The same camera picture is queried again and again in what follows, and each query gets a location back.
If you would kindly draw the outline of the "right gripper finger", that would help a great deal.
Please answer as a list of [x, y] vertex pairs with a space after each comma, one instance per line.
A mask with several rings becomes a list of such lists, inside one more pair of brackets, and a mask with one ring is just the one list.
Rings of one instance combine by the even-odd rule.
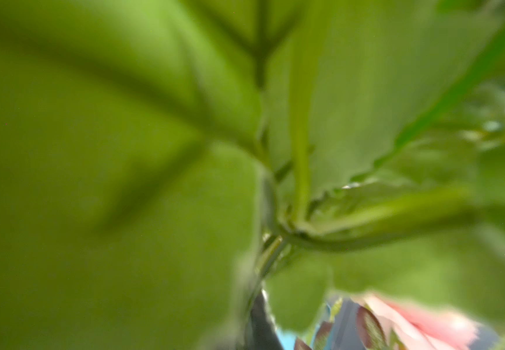
[[245, 333], [245, 349], [283, 350], [274, 326], [268, 320], [265, 298], [262, 293], [257, 295], [249, 313], [249, 322]]

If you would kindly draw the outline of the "pink rose flower stem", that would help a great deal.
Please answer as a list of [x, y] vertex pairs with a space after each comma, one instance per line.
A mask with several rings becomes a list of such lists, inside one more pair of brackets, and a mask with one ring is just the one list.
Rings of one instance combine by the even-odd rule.
[[454, 311], [430, 311], [375, 294], [334, 297], [294, 349], [470, 349], [481, 324]]

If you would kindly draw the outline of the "white flower green bunch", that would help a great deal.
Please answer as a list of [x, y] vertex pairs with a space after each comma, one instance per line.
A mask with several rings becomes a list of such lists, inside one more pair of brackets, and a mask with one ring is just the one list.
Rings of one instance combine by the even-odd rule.
[[0, 349], [250, 349], [334, 294], [505, 333], [505, 1], [0, 1]]

